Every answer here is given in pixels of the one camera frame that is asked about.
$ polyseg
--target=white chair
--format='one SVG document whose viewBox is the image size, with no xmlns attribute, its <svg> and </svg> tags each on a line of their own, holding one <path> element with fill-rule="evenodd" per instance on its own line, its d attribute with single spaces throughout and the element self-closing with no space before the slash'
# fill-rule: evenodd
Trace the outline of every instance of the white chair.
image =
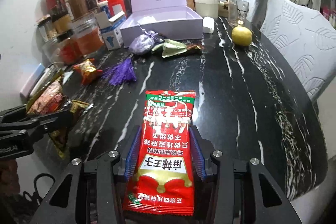
<svg viewBox="0 0 336 224">
<path fill-rule="evenodd" d="M 244 0 L 249 2 L 249 11 L 246 19 L 258 29 L 264 22 L 267 8 L 267 0 Z"/>
<path fill-rule="evenodd" d="M 260 31 L 293 68 L 315 102 L 336 74 L 336 31 L 319 11 L 268 0 Z"/>
</svg>

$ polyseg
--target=white box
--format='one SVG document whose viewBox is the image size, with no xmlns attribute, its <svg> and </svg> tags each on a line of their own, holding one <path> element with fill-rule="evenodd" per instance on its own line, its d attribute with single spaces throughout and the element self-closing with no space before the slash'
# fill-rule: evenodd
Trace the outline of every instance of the white box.
<svg viewBox="0 0 336 224">
<path fill-rule="evenodd" d="M 203 37 L 203 19 L 187 7 L 186 0 L 131 0 L 131 4 L 133 14 L 120 29 L 125 47 L 143 34 L 141 28 L 172 40 Z"/>
<path fill-rule="evenodd" d="M 96 19 L 107 49 L 110 51 L 120 48 L 123 44 L 120 28 L 126 21 L 125 13 L 121 11 L 108 19 L 105 12 L 100 12 L 96 14 Z"/>
</svg>

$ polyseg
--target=metal screw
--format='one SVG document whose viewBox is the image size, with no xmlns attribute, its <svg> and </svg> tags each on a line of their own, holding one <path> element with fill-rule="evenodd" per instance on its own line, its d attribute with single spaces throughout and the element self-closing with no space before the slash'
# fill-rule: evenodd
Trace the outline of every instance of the metal screw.
<svg viewBox="0 0 336 224">
<path fill-rule="evenodd" d="M 258 165 L 258 164 L 259 164 L 259 160 L 256 159 L 256 158 L 252 158 L 252 159 L 250 160 L 250 162 L 251 162 L 253 165 Z"/>
<path fill-rule="evenodd" d="M 221 157 L 223 155 L 222 151 L 219 151 L 219 150 L 215 150 L 212 152 L 212 154 L 215 156 L 215 157 Z"/>
<path fill-rule="evenodd" d="M 78 165 L 78 164 L 81 163 L 81 159 L 73 159 L 73 160 L 71 161 L 71 163 L 72 163 L 73 165 Z"/>
<path fill-rule="evenodd" d="M 116 150 L 112 150 L 112 151 L 110 151 L 110 152 L 109 152 L 109 156 L 110 156 L 111 158 L 114 158 L 114 157 L 118 156 L 118 151 L 116 151 Z"/>
</svg>

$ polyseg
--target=small packet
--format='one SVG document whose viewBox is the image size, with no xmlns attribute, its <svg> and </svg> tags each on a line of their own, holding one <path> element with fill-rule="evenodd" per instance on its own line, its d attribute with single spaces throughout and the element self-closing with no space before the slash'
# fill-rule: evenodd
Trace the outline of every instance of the small packet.
<svg viewBox="0 0 336 224">
<path fill-rule="evenodd" d="M 131 53 L 136 55 L 148 53 L 156 43 L 163 42 L 163 39 L 157 37 L 159 35 L 157 32 L 147 32 L 142 28 L 141 30 L 144 33 L 135 38 L 128 48 Z"/>
<path fill-rule="evenodd" d="M 95 65 L 92 63 L 93 58 L 86 59 L 82 63 L 74 65 L 73 69 L 78 71 L 82 77 L 82 85 L 88 85 L 97 77 L 100 77 L 103 74 L 102 70 L 96 69 Z"/>
<path fill-rule="evenodd" d="M 158 44 L 152 48 L 152 52 L 162 48 L 162 57 L 171 57 L 174 55 L 182 54 L 192 49 L 202 50 L 202 46 L 198 43 L 195 44 L 183 44 L 181 42 L 165 39 L 165 42 L 162 44 Z"/>
<path fill-rule="evenodd" d="M 124 210 L 192 215 L 194 179 L 189 125 L 194 91 L 147 91 L 139 156 Z"/>
<path fill-rule="evenodd" d="M 27 103 L 26 113 L 35 117 L 46 115 L 61 110 L 68 110 L 73 114 L 73 124 L 75 124 L 89 106 L 88 103 L 70 100 L 63 94 L 61 83 L 63 82 L 64 71 L 59 69 L 44 87 L 41 88 Z M 54 143 L 55 149 L 61 159 L 65 159 L 68 154 L 67 141 L 70 127 L 62 127 L 51 133 L 49 137 Z"/>
</svg>

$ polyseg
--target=lemon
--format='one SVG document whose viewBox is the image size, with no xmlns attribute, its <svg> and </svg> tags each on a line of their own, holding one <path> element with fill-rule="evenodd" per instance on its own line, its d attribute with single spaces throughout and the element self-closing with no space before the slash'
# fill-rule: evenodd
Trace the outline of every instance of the lemon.
<svg viewBox="0 0 336 224">
<path fill-rule="evenodd" d="M 252 32 L 243 26 L 237 26 L 232 30 L 232 42 L 240 46 L 248 46 L 252 42 Z"/>
</svg>

